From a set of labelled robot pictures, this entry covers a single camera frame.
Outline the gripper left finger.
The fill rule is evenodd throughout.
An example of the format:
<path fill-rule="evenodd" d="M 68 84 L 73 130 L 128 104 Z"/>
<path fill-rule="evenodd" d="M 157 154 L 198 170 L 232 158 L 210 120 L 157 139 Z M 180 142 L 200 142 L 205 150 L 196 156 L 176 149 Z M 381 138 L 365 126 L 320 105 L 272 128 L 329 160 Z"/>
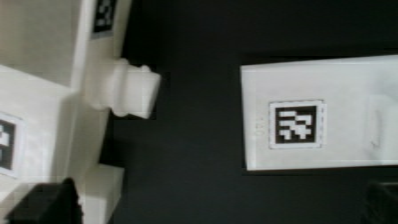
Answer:
<path fill-rule="evenodd" d="M 8 212 L 8 224 L 81 224 L 79 199 L 72 178 L 38 184 Z"/>

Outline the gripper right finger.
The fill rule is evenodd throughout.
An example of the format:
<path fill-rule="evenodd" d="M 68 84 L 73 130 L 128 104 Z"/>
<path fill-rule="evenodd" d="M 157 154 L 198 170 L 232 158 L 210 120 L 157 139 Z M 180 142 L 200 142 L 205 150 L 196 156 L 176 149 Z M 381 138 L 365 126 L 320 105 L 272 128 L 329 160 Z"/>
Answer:
<path fill-rule="evenodd" d="M 398 224 L 398 183 L 370 184 L 361 224 Z"/>

